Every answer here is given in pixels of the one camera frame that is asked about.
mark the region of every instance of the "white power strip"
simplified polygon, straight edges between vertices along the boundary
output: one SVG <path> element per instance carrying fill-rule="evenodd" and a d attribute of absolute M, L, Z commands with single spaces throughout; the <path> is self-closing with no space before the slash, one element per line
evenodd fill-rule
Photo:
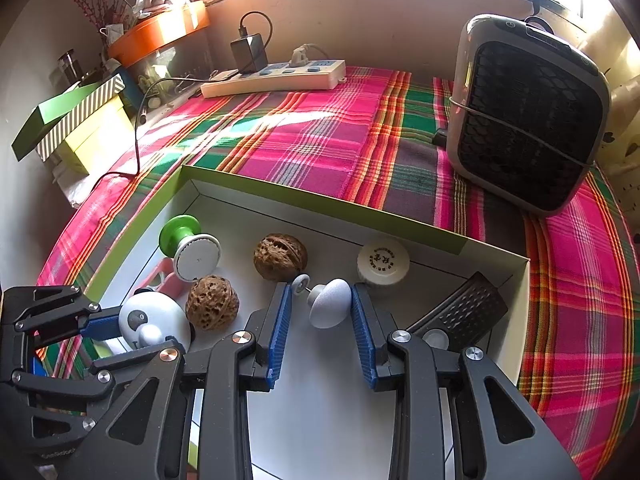
<path fill-rule="evenodd" d="M 216 76 L 222 79 L 230 72 Z M 277 90 L 331 90 L 344 79 L 344 60 L 311 61 L 305 66 L 290 67 L 289 63 L 273 63 L 260 72 L 237 74 L 227 81 L 211 80 L 200 90 L 204 97 L 271 92 Z"/>

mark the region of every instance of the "walnut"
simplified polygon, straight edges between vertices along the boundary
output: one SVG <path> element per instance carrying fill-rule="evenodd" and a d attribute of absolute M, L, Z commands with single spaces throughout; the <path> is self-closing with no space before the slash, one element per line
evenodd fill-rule
<path fill-rule="evenodd" d="M 196 328 L 214 330 L 231 323 L 239 307 L 240 300 L 229 280 L 206 276 L 191 286 L 185 310 Z"/>
<path fill-rule="evenodd" d="M 306 267 L 306 247 L 293 236 L 272 233 L 255 248 L 254 266 L 265 280 L 290 282 Z"/>

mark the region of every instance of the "orange lid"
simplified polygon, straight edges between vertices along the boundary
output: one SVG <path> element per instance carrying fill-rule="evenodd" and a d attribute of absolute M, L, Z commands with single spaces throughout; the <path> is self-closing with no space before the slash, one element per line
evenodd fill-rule
<path fill-rule="evenodd" d="M 191 2 L 136 25 L 109 47 L 109 57 L 128 68 L 166 44 L 206 27 L 209 27 L 209 16 L 204 2 Z"/>

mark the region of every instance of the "tablecloth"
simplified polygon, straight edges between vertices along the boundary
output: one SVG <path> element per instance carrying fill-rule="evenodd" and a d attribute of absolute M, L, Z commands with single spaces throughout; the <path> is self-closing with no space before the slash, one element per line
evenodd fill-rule
<path fill-rule="evenodd" d="M 638 405 L 638 267 L 597 168 L 541 219 L 459 177 L 431 143 L 452 83 L 349 68 L 333 91 L 195 98 L 140 140 L 143 171 L 103 180 L 60 236 L 39 285 L 84 288 L 136 211 L 181 164 L 350 200 L 526 255 L 530 310 L 518 387 L 591 479 Z M 132 152 L 114 166 L 134 169 Z M 42 355 L 56 376 L 95 358 L 81 337 Z"/>

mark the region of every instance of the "heater grille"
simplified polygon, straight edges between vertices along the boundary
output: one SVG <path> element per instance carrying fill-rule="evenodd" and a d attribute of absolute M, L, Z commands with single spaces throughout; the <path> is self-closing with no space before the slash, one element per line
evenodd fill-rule
<path fill-rule="evenodd" d="M 476 53 L 467 105 L 584 163 L 602 122 L 602 102 L 594 89 L 548 60 L 498 41 Z M 584 169 L 535 139 L 471 112 L 458 156 L 467 171 L 546 211 L 562 205 Z"/>

